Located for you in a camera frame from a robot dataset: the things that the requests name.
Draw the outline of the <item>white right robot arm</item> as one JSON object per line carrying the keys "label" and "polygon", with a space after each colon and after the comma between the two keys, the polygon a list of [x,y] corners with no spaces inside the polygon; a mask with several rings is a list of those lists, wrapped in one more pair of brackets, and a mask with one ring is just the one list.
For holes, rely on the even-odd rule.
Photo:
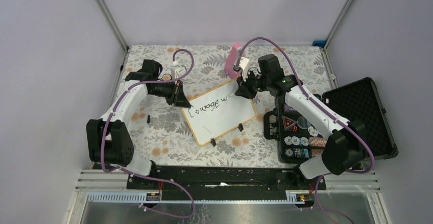
{"label": "white right robot arm", "polygon": [[366,127],[359,121],[349,121],[317,99],[295,75],[286,75],[278,58],[266,55],[258,60],[259,74],[250,70],[250,61],[238,57],[234,64],[238,89],[234,93],[253,99],[258,92],[268,92],[282,99],[307,119],[327,141],[321,155],[308,159],[294,169],[293,183],[299,189],[306,189],[313,178],[328,174],[341,175],[369,156],[374,159],[361,135]]}

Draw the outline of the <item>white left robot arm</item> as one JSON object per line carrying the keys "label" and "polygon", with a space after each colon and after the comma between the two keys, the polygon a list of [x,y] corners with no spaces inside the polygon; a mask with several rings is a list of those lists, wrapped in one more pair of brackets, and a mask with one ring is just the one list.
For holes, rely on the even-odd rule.
{"label": "white left robot arm", "polygon": [[179,78],[161,80],[162,70],[159,62],[144,60],[141,69],[126,76],[126,87],[109,110],[86,125],[90,160],[105,167],[125,169],[129,174],[139,174],[139,182],[147,189],[158,184],[159,176],[152,171],[152,161],[135,152],[127,129],[135,110],[147,96],[162,97],[170,106],[191,107],[183,91],[183,82]]}

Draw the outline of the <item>yellow framed whiteboard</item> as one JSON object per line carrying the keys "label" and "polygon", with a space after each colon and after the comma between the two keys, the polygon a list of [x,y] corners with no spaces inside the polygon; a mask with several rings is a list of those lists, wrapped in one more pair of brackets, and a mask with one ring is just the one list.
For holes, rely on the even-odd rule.
{"label": "yellow framed whiteboard", "polygon": [[228,97],[238,88],[236,79],[219,85],[190,101],[191,108],[182,113],[199,146],[211,143],[226,133],[238,129],[240,124],[256,116],[251,99]]}

